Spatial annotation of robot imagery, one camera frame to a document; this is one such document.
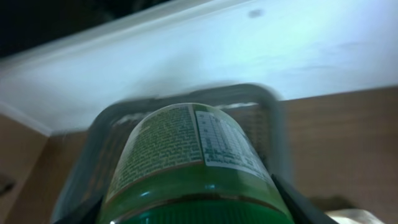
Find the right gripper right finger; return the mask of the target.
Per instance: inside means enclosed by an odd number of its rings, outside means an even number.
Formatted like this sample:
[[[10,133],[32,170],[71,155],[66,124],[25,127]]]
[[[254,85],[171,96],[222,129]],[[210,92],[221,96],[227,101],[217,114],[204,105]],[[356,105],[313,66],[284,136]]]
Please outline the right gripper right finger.
[[[278,175],[272,174],[271,178],[275,183],[281,197],[283,198],[295,224],[338,224],[292,185]]]

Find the grey plastic basket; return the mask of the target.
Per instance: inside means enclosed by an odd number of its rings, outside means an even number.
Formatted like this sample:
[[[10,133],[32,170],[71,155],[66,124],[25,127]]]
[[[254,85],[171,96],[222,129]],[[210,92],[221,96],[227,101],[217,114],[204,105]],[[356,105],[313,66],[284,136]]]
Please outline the grey plastic basket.
[[[292,223],[281,107],[240,84],[124,101],[94,120],[52,223]]]

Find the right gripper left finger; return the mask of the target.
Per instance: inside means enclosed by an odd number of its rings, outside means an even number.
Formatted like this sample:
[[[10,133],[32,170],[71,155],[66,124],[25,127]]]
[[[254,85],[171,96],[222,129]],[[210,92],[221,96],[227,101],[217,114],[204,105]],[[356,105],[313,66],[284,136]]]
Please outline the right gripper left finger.
[[[88,199],[54,224],[95,224],[102,201],[102,196]]]

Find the green-lidded jar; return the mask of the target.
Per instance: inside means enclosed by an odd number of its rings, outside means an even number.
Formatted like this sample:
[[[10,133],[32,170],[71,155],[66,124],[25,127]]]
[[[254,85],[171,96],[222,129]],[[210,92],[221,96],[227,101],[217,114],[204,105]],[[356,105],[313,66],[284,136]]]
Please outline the green-lidded jar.
[[[163,107],[130,133],[98,223],[292,223],[240,125],[198,103]]]

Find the beige paper bag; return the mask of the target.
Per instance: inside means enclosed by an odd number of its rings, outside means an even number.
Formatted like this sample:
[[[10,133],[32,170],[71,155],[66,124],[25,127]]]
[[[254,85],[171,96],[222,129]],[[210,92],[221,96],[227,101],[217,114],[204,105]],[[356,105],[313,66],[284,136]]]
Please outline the beige paper bag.
[[[369,211],[362,209],[334,210],[325,214],[339,224],[385,224]]]

